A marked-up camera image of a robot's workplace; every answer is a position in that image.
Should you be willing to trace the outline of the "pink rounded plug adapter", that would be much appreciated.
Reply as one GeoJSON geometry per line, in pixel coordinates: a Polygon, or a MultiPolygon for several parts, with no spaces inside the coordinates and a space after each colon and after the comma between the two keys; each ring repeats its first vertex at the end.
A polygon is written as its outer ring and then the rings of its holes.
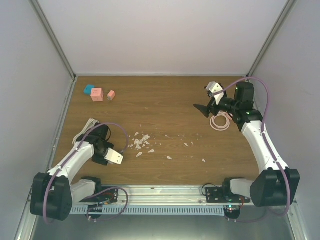
{"type": "Polygon", "coordinates": [[[108,101],[112,101],[112,100],[115,98],[115,96],[116,96],[116,93],[115,93],[113,90],[111,90],[111,91],[107,94],[107,100],[108,100],[108,101]]]}

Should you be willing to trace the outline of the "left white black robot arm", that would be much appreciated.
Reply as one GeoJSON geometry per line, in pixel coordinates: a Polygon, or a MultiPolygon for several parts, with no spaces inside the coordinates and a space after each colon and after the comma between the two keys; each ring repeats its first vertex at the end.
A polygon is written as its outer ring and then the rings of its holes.
{"type": "Polygon", "coordinates": [[[71,151],[54,168],[46,173],[39,172],[33,179],[30,213],[45,220],[64,221],[72,206],[84,198],[98,202],[103,197],[102,183],[96,177],[83,177],[78,183],[72,181],[88,161],[107,166],[105,159],[114,145],[109,142],[109,126],[95,123],[93,130],[87,130],[76,138],[71,151]]]}

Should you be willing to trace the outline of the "blue square plug adapter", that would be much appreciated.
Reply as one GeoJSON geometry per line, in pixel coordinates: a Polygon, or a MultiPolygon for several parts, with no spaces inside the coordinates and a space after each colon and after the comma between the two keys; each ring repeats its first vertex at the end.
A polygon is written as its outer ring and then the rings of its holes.
{"type": "Polygon", "coordinates": [[[90,95],[91,95],[91,92],[92,92],[92,89],[94,89],[94,88],[95,88],[94,85],[88,84],[88,85],[86,85],[86,87],[84,88],[83,93],[84,93],[85,95],[90,96],[90,95]]]}

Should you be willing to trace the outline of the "pink cube socket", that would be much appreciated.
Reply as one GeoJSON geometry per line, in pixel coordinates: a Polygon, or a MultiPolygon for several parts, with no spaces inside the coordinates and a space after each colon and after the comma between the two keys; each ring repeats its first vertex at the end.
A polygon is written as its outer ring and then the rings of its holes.
{"type": "Polygon", "coordinates": [[[93,102],[102,102],[104,100],[104,92],[102,88],[92,88],[90,97],[93,102]]]}

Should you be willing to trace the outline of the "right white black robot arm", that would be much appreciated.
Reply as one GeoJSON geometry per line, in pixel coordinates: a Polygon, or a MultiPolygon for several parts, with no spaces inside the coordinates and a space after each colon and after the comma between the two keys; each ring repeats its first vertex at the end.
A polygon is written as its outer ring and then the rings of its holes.
{"type": "Polygon", "coordinates": [[[279,155],[268,134],[265,116],[254,109],[254,85],[238,80],[234,86],[234,97],[230,98],[225,88],[212,81],[205,87],[210,97],[208,105],[194,105],[206,118],[222,113],[231,117],[249,143],[258,165],[259,175],[254,181],[226,178],[221,196],[228,203],[242,196],[250,199],[256,207],[289,207],[294,201],[300,174],[289,168],[279,155]]]}

